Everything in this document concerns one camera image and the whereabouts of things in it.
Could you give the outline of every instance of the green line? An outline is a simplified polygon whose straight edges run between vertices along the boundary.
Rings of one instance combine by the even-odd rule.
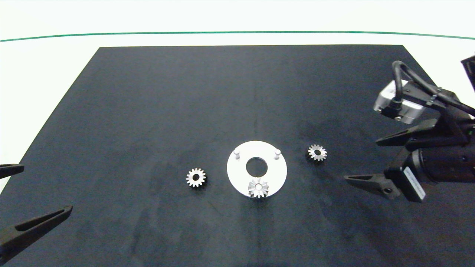
[[[425,33],[410,33],[410,32],[389,32],[389,31],[344,31],[344,30],[263,30],[263,31],[158,31],[158,32],[104,32],[104,33],[75,33],[75,34],[59,34],[46,35],[36,37],[25,37],[15,39],[0,40],[0,42],[20,41],[29,39],[53,38],[53,37],[69,37],[69,36],[91,36],[91,35],[130,35],[130,34],[228,34],[228,33],[367,33],[367,34],[394,34],[394,35],[414,35],[414,36],[429,36],[442,38],[456,38],[475,40],[475,37],[439,35],[439,34],[425,34]]]

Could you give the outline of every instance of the white background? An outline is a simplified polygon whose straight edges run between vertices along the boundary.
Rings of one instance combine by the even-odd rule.
[[[0,1],[0,39],[106,32],[261,30],[475,37],[473,10],[475,2],[469,0]],[[0,163],[20,162],[99,47],[284,44],[404,45],[438,86],[456,92],[462,102],[475,106],[474,91],[460,64],[460,60],[474,54],[475,40],[305,33],[101,35],[6,41],[0,42]],[[7,180],[0,180],[0,191]]]

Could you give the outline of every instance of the spur gear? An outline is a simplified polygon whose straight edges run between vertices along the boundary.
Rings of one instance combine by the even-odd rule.
[[[261,182],[261,178],[252,179],[249,183],[249,195],[251,198],[265,198],[269,193],[269,186],[267,182]]]
[[[206,173],[204,173],[201,169],[195,168],[189,171],[186,175],[186,183],[192,187],[199,187],[205,182],[205,175]]]
[[[313,144],[308,148],[308,155],[315,161],[323,161],[326,159],[326,150],[320,145]]]

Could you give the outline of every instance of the black cable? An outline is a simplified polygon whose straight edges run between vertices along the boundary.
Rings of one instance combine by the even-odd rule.
[[[412,69],[410,69],[404,62],[402,61],[394,61],[392,63],[392,70],[393,70],[393,77],[394,82],[396,83],[396,95],[394,96],[395,101],[402,101],[402,81],[401,81],[401,71],[409,76],[417,85],[419,85],[422,89],[426,91],[429,95],[435,95],[437,98],[448,104],[452,105],[468,114],[475,116],[475,109],[465,105],[445,94],[440,94],[439,91],[434,89],[430,84],[424,81],[419,75],[417,75]]]

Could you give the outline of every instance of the plate center hole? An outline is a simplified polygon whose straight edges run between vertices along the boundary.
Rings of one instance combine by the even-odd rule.
[[[252,158],[247,162],[246,170],[252,177],[262,177],[267,172],[267,163],[261,158]]]

